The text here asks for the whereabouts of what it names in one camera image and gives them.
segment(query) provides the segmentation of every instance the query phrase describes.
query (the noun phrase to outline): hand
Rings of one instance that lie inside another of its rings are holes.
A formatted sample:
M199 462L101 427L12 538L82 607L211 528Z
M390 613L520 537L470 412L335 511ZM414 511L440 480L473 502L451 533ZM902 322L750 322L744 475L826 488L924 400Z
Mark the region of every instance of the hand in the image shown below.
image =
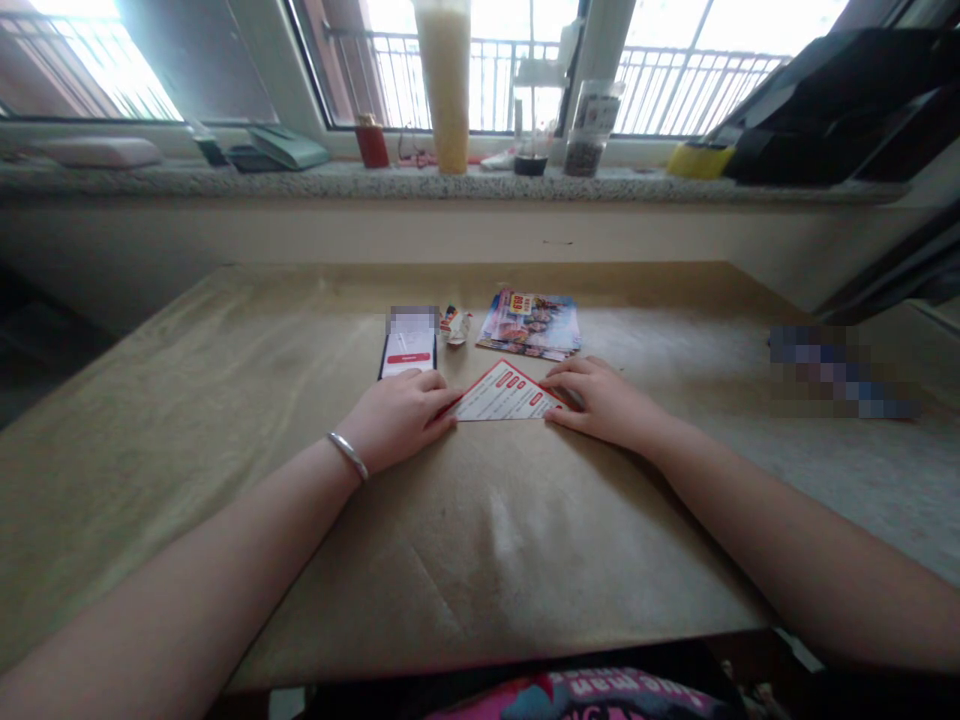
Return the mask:
M447 388L436 370L406 370L367 390L337 426L371 474L420 452L456 425L456 418L434 420L463 395Z
M653 400L600 358L573 357L547 373L545 388L572 390L583 398L583 412L549 410L544 419L637 452L645 440L673 420Z

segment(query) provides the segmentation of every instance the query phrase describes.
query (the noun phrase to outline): red can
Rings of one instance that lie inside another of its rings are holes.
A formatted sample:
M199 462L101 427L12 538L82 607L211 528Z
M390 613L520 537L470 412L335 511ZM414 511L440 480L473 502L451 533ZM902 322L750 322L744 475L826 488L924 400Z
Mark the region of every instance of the red can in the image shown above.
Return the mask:
M387 155L387 141L383 137L383 126L377 122L373 114L357 116L357 144L360 146L360 157L363 158L365 168L390 167L390 158Z

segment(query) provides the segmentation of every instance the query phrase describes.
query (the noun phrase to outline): small packet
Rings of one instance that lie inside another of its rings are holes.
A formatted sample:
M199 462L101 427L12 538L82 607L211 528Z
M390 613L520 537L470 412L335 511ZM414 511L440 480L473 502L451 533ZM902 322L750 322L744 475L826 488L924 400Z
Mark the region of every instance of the small packet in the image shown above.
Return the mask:
M470 332L470 318L473 315L457 310L453 305L447 306L447 311L440 320L440 336L448 345L463 345Z

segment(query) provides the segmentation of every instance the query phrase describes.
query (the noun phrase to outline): window sill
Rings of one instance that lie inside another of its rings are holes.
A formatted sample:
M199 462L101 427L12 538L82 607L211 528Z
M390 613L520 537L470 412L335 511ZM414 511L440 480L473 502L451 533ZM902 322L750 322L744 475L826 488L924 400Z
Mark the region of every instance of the window sill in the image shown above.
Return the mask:
M0 197L332 198L350 200L539 200L697 204L883 205L906 195L899 183L849 181L832 188L746 187L602 168L596 178L571 178L548 168L542 178L470 168L443 176L436 168L366 170L331 162L304 172L243 175L194 161L140 170L65 170L53 163L0 164Z

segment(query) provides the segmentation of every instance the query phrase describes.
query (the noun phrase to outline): silver bracelet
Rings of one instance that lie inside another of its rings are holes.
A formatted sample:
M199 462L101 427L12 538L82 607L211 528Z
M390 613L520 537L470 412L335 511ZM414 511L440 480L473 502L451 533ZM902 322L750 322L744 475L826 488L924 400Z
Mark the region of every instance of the silver bracelet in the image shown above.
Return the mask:
M367 480L370 479L370 471L367 470L367 466L363 464L363 460L360 459L360 456L357 455L357 451L344 440L337 433L327 433L327 437L330 438L330 442L336 445L337 449L347 456L347 460L353 463L353 466L357 469L357 472L360 474L360 479L363 480L366 484Z

